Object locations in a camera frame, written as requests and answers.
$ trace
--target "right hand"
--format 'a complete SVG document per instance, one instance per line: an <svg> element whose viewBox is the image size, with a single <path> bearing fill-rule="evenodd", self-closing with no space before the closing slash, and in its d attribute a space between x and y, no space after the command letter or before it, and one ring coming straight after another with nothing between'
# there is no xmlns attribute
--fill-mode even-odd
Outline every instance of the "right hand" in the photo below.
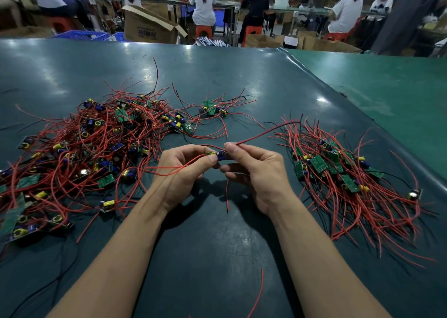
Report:
<svg viewBox="0 0 447 318"><path fill-rule="evenodd" d="M284 158L260 147L225 143L227 155L237 163L220 167L229 180L252 187L259 210L271 215L283 204L289 204L295 194L289 184Z"/></svg>

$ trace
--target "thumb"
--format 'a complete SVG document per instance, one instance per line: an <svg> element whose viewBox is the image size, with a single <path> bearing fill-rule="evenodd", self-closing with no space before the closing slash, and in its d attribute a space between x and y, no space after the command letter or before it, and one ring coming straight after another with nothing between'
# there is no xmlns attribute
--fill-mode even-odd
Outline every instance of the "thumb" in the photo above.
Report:
<svg viewBox="0 0 447 318"><path fill-rule="evenodd" d="M217 155L209 154L206 157L197 159L194 163L182 169L181 172L185 174L187 178L191 178L191 180L194 181L205 171L212 168L215 163L217 163Z"/></svg>
<svg viewBox="0 0 447 318"><path fill-rule="evenodd" d="M253 169L258 162L258 160L250 156L247 151L233 143L226 143L225 149L227 150L231 158L233 158L249 171L250 169Z"/></svg>

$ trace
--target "hand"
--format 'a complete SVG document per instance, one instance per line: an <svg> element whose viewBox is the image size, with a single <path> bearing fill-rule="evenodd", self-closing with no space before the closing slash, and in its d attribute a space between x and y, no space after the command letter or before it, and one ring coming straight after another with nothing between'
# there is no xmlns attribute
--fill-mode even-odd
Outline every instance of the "hand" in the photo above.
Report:
<svg viewBox="0 0 447 318"><path fill-rule="evenodd" d="M237 163L223 165L220 170L227 179L252 186L254 201L262 213L270 215L296 197L282 155L245 144L225 143L225 149Z"/></svg>
<svg viewBox="0 0 447 318"><path fill-rule="evenodd" d="M158 166L180 167L196 157L212 151L209 147L192 144L176 147L161 154ZM169 176L155 175L148 194L159 196L162 208L169 212L189 196L194 181L202 178L204 172L213 166L218 166L217 156L210 154L198 158L187 167ZM157 169L157 173L169 174L178 169Z"/></svg>

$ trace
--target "red plastic stool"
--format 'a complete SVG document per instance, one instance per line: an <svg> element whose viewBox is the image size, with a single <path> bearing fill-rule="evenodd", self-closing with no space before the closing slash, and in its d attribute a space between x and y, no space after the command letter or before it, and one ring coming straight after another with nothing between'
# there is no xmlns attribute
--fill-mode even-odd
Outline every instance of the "red plastic stool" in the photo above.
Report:
<svg viewBox="0 0 447 318"><path fill-rule="evenodd" d="M76 25L71 18L67 17L45 17L48 26L53 27L57 33L76 30Z"/></svg>
<svg viewBox="0 0 447 318"><path fill-rule="evenodd" d="M210 26L196 25L196 40L203 32L207 34L209 39L213 39L213 29Z"/></svg>
<svg viewBox="0 0 447 318"><path fill-rule="evenodd" d="M245 47L245 41L247 40L247 35L251 35L254 33L255 35L261 35L262 34L262 26L249 26L247 25L245 29L245 36L244 41L242 43L242 47Z"/></svg>
<svg viewBox="0 0 447 318"><path fill-rule="evenodd" d="M335 33L328 33L325 36L326 40L339 40L344 43L348 40L349 33L341 33L341 32L335 32Z"/></svg>

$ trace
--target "left hand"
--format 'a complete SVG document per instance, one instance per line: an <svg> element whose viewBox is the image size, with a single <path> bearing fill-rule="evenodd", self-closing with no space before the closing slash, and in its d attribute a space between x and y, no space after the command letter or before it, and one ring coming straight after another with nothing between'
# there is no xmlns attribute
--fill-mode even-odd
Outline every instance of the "left hand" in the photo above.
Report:
<svg viewBox="0 0 447 318"><path fill-rule="evenodd" d="M187 164L197 156L212 151L214 150L209 147L193 144L175 147L161 154L158 166L179 167ZM169 212L189 196L194 181L201 178L204 172L211 167L219 167L215 154L200 157L194 163L169 176L155 175L148 194L157 196L161 200L163 210ZM169 174L178 169L157 169L156 172Z"/></svg>

